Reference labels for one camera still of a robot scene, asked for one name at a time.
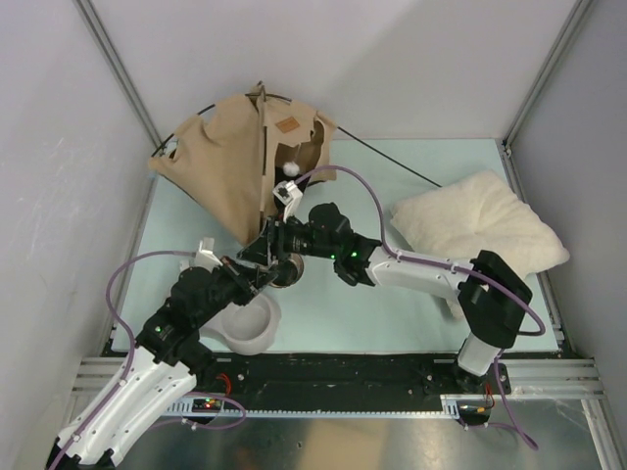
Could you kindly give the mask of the clear water bottle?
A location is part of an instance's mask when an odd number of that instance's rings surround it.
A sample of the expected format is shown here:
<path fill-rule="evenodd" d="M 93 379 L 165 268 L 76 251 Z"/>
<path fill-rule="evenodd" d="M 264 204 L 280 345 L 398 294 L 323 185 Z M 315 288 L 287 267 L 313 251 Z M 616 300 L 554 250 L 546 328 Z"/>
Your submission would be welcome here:
<path fill-rule="evenodd" d="M 193 259 L 184 259 L 179 262 L 179 272 L 194 268 L 196 266 L 196 262 Z"/>

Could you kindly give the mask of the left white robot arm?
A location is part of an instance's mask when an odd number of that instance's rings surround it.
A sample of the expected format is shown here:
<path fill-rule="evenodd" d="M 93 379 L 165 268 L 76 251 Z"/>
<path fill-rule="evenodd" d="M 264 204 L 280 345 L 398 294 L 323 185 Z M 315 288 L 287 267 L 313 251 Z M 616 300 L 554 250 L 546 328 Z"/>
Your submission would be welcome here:
<path fill-rule="evenodd" d="M 217 380 L 200 329 L 225 308 L 244 306 L 278 275 L 224 257 L 212 269 L 183 270 L 149 317 L 128 355 L 75 420 L 56 438 L 49 469 L 113 469 L 176 400 Z"/>

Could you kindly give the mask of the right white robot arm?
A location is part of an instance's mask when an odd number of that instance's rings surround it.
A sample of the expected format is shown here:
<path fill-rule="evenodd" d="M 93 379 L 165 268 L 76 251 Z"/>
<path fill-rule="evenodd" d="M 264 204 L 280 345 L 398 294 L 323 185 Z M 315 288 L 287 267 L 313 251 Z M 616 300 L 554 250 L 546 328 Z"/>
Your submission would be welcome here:
<path fill-rule="evenodd" d="M 293 256 L 329 259 L 335 274 L 350 286 L 395 287 L 457 303 L 469 333 L 449 368 L 464 392 L 484 388 L 495 359 L 511 348 L 533 294 L 496 253 L 482 250 L 468 261 L 393 252 L 382 241 L 356 232 L 333 203 L 296 216 L 271 216 L 238 258 L 276 270 Z"/>

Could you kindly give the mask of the white fluffy pillow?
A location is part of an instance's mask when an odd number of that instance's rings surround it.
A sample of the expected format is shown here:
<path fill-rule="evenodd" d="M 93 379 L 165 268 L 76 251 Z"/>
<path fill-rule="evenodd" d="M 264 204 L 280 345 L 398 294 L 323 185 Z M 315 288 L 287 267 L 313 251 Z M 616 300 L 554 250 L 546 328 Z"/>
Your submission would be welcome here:
<path fill-rule="evenodd" d="M 397 202 L 391 224 L 417 253 L 471 259 L 491 251 L 522 279 L 570 258 L 556 233 L 492 170 Z"/>

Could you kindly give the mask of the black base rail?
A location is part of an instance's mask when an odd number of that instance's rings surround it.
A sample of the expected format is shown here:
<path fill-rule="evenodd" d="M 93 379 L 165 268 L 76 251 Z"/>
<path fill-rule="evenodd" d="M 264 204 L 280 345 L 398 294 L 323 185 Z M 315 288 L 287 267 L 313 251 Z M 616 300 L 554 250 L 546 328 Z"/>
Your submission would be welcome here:
<path fill-rule="evenodd" d="M 439 396 L 478 387 L 458 379 L 449 354 L 217 353 L 197 392 L 225 390 L 248 411 L 410 412 L 438 410 Z"/>

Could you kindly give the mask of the steel pet bowl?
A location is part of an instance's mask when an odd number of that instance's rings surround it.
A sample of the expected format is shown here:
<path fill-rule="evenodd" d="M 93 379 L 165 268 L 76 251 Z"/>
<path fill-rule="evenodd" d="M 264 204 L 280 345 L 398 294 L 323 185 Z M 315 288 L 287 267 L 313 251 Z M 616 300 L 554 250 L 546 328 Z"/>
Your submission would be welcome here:
<path fill-rule="evenodd" d="M 297 254 L 290 254 L 286 258 L 274 258 L 269 270 L 275 275 L 269 285 L 272 288 L 284 289 L 296 284 L 305 270 L 303 258 Z"/>

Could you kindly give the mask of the white pompom toy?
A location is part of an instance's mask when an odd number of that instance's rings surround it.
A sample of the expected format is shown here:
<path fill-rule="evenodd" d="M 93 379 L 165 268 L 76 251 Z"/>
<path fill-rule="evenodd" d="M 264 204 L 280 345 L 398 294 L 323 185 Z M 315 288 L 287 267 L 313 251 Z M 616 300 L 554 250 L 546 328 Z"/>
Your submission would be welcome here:
<path fill-rule="evenodd" d="M 301 173 L 301 169 L 295 162 L 285 162 L 282 166 L 284 174 L 288 177 L 296 177 Z"/>

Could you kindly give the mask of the beige fabric pet tent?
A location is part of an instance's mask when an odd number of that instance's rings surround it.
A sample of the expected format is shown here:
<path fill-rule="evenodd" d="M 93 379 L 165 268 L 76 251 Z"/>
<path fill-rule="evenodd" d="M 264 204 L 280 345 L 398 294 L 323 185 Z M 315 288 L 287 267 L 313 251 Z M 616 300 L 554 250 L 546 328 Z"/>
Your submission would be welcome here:
<path fill-rule="evenodd" d="M 225 152 L 203 135 L 198 123 L 182 132 L 183 143 L 171 155 L 172 161 L 150 158 L 149 167 L 165 177 L 202 208 L 213 215 L 240 244 L 246 245 L 260 233 L 259 204 L 262 159 L 259 138 L 248 144 L 236 144 Z M 307 171 L 288 177 L 282 167 L 267 159 L 269 202 L 266 217 L 278 213 L 273 188 L 282 180 L 297 179 L 308 173 L 310 183 L 332 181 L 335 171 L 328 165 L 311 164 Z"/>

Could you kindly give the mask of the black tent pole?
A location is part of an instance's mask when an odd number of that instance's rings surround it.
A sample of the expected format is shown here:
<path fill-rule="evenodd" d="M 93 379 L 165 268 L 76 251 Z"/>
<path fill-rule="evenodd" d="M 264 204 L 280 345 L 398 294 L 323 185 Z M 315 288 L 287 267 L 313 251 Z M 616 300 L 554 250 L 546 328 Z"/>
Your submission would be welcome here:
<path fill-rule="evenodd" d="M 274 164 L 279 167 L 293 161 L 301 174 L 307 171 L 309 165 L 329 164 L 330 139 L 335 131 L 340 131 L 421 180 L 435 187 L 440 186 L 435 180 L 336 125 L 332 119 L 311 106 L 281 95 L 265 93 L 262 89 L 233 95 L 192 115 L 153 151 L 151 159 L 164 157 L 172 161 L 171 154 L 183 143 L 182 132 L 196 123 L 200 125 L 203 135 L 225 152 L 231 152 L 236 144 L 248 144 L 259 138 L 261 143 L 258 149 L 265 159 L 274 158 Z"/>
<path fill-rule="evenodd" d="M 266 108 L 266 90 L 265 84 L 262 80 L 257 83 L 259 97 L 257 98 L 257 110 L 260 120 L 260 136 L 259 136 L 259 150 L 262 159 L 261 169 L 261 193 L 259 204 L 259 229 L 263 230 L 265 225 L 266 214 L 268 212 L 269 202 L 269 177 L 267 174 L 267 130 L 265 125 L 265 108 Z"/>

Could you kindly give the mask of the grey double pet feeder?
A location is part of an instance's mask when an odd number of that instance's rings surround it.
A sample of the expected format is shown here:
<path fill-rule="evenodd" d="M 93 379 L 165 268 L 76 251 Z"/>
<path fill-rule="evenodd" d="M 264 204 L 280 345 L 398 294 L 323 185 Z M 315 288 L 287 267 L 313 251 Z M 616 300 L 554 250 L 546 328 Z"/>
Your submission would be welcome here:
<path fill-rule="evenodd" d="M 259 294 L 247 305 L 227 306 L 201 327 L 200 337 L 219 341 L 233 353 L 257 355 L 274 344 L 280 320 L 280 306 Z"/>

